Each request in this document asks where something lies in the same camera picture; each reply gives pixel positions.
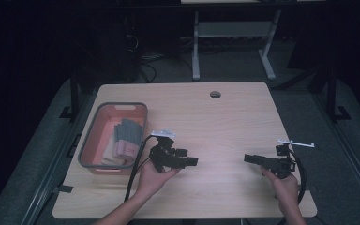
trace red plastic bin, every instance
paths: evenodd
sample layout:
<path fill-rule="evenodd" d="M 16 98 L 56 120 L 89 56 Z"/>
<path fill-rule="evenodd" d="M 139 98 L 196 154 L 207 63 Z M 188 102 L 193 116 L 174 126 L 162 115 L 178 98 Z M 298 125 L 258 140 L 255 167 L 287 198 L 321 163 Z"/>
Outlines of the red plastic bin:
<path fill-rule="evenodd" d="M 101 160 L 110 135 L 113 135 L 114 126 L 120 124 L 123 118 L 133 120 L 142 126 L 140 146 L 147 125 L 147 112 L 146 105 L 140 102 L 107 102 L 100 105 L 82 143 L 78 155 L 80 164 L 97 174 L 129 173 L 133 162 L 124 165 L 105 165 Z"/>

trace wrist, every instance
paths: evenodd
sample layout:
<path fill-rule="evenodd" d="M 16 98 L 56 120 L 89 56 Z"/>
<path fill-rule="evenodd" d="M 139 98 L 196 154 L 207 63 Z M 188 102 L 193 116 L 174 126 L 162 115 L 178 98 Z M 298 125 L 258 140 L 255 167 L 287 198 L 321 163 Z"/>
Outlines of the wrist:
<path fill-rule="evenodd" d="M 134 195 L 132 196 L 132 198 L 134 198 L 135 200 L 141 202 L 141 203 L 146 203 L 148 200 L 150 200 L 152 197 L 152 195 L 148 194 L 148 193 L 144 193 L 142 191 L 136 191 L 134 193 Z"/>
<path fill-rule="evenodd" d="M 283 208 L 282 214 L 288 221 L 288 224 L 306 224 L 305 220 L 303 219 L 302 213 L 298 205 L 287 206 Z"/>
<path fill-rule="evenodd" d="M 299 210 L 299 205 L 298 204 L 293 204 L 293 203 L 287 203 L 287 204 L 283 204 L 280 203 L 279 204 L 279 209 L 282 212 L 283 215 L 287 215 L 287 214 L 294 214 L 297 213 L 297 211 Z"/>

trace metal frame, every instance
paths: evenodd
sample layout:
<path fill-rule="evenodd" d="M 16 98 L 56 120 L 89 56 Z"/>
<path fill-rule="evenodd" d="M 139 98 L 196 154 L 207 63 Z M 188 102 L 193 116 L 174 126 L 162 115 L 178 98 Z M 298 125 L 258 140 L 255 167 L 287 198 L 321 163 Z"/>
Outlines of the metal frame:
<path fill-rule="evenodd" d="M 195 12 L 194 48 L 192 52 L 192 80 L 201 78 L 198 57 L 198 37 L 267 37 L 264 47 L 259 50 L 265 73 L 268 79 L 274 80 L 276 75 L 268 60 L 268 52 L 277 30 L 281 10 L 277 10 L 271 22 L 200 22 L 199 12 Z"/>
<path fill-rule="evenodd" d="M 54 188 L 56 188 L 57 184 L 55 183 L 55 176 L 57 170 L 60 168 L 60 164 L 63 158 L 66 157 L 68 149 L 73 147 L 73 141 L 77 138 L 77 134 L 82 132 L 93 102 L 94 98 L 89 95 L 85 95 L 82 99 L 82 107 L 79 110 L 79 114 L 74 118 L 73 122 L 68 124 L 66 135 L 58 146 L 52 158 L 52 162 L 43 176 L 42 182 L 38 186 L 33 196 L 33 200 L 27 209 L 27 212 L 22 218 L 21 224 L 31 225 L 37 222 L 39 213 L 43 209 L 43 206 L 46 204 L 46 202 L 50 199 L 49 196 L 54 192 Z"/>
<path fill-rule="evenodd" d="M 314 96 L 314 100 L 317 102 L 318 106 L 321 106 L 319 107 L 319 109 L 322 111 L 322 114 L 327 115 L 326 105 L 323 102 L 323 100 L 316 95 Z M 343 150 L 343 153 L 349 165 L 351 166 L 352 172 L 354 173 L 354 176 L 360 185 L 360 161 L 356 156 L 356 154 L 354 153 L 355 150 L 347 141 L 347 138 L 344 136 L 338 124 L 333 121 L 333 117 L 331 115 L 328 115 L 328 116 L 324 116 L 323 118 L 325 118 L 326 123 L 329 125 L 329 127 L 332 129 L 333 133 L 335 134 L 337 141 L 341 145 L 341 149 Z"/>

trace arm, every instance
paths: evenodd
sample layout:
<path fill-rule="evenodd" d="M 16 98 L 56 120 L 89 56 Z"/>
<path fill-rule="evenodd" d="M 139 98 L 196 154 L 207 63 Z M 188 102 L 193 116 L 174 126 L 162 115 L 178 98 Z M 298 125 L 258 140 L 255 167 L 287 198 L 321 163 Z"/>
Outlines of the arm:
<path fill-rule="evenodd" d="M 305 225 L 306 221 L 302 217 L 297 201 L 298 183 L 293 174 L 285 179 L 277 178 L 272 172 L 261 167 L 262 173 L 270 181 L 279 200 L 279 210 L 285 216 L 290 225 Z"/>
<path fill-rule="evenodd" d="M 148 161 L 142 167 L 139 178 L 139 185 L 135 194 L 126 202 L 115 208 L 110 214 L 98 220 L 95 225 L 115 224 L 126 225 L 133 218 L 136 212 L 145 204 L 151 197 L 156 194 L 165 183 L 179 173 L 180 170 L 170 170 L 167 172 L 157 172 L 154 164 Z"/>

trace human hand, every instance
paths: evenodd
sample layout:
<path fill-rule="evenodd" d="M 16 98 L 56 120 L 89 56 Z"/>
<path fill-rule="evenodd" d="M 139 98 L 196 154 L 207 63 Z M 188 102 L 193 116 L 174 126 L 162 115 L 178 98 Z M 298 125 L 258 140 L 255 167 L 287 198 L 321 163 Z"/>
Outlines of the human hand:
<path fill-rule="evenodd" d="M 298 182 L 293 174 L 284 179 L 277 178 L 272 172 L 261 167 L 262 174 L 266 176 L 276 192 L 277 199 L 279 201 L 279 210 L 287 216 L 293 211 L 298 210 Z"/>
<path fill-rule="evenodd" d="M 165 183 L 178 174 L 181 169 L 171 169 L 167 172 L 158 172 L 154 164 L 148 160 L 143 166 L 139 178 L 139 185 L 135 195 L 143 196 L 146 200 L 156 194 Z"/>

